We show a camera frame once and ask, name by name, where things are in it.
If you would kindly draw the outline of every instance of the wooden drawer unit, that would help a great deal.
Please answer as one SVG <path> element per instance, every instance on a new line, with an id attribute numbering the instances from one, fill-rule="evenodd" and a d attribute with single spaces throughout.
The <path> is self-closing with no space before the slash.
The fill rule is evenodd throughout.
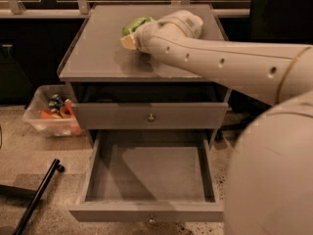
<path id="1" fill-rule="evenodd" d="M 209 157 L 202 130 L 99 131 L 69 211 L 79 221 L 221 221 Z"/>
<path id="2" fill-rule="evenodd" d="M 86 103 L 73 105 L 79 125 L 87 129 L 219 128 L 228 108 L 218 102 L 217 89 L 210 82 L 87 87 L 82 100 Z"/>

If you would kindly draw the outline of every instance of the cabinet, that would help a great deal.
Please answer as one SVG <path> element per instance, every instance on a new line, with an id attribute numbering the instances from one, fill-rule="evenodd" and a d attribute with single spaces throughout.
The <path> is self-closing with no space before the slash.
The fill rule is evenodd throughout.
<path id="1" fill-rule="evenodd" d="M 224 40 L 208 5 L 98 5 L 59 68 L 94 147 L 77 220 L 222 220 L 209 148 L 230 91 L 119 42 L 134 18 L 181 9 L 203 19 L 202 39 Z"/>

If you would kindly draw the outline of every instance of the gray tabletop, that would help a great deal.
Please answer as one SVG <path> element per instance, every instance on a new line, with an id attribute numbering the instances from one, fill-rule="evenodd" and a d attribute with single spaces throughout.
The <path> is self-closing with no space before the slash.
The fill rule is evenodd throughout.
<path id="1" fill-rule="evenodd" d="M 159 19 L 178 10 L 188 10 L 203 19 L 201 39 L 224 40 L 209 5 L 98 5 L 83 28 L 67 60 L 63 81 L 160 81 L 199 80 L 201 77 L 157 62 L 139 51 L 121 46 L 121 30 L 142 16 Z"/>

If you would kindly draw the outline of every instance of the black chair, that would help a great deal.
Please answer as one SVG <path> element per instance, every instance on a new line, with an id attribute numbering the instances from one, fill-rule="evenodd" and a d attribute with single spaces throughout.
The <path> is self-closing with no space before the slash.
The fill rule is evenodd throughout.
<path id="1" fill-rule="evenodd" d="M 313 44 L 313 0 L 252 0 L 248 41 Z M 243 129 L 270 108 L 237 91 L 229 104 L 234 112 L 249 112 L 249 117 L 220 130 Z"/>

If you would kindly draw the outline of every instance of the green object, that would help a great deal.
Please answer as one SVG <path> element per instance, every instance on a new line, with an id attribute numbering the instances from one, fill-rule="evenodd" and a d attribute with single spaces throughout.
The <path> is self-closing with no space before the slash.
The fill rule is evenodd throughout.
<path id="1" fill-rule="evenodd" d="M 153 20 L 153 18 L 151 17 L 141 17 L 141 18 L 137 18 L 135 20 L 133 20 L 131 23 L 129 23 L 127 26 L 125 26 L 122 30 L 122 34 L 123 36 L 126 36 L 128 34 L 130 34 L 131 32 L 135 32 L 135 30 L 137 29 L 137 27 L 139 27 L 140 25 L 147 23 L 147 22 L 151 22 Z"/>

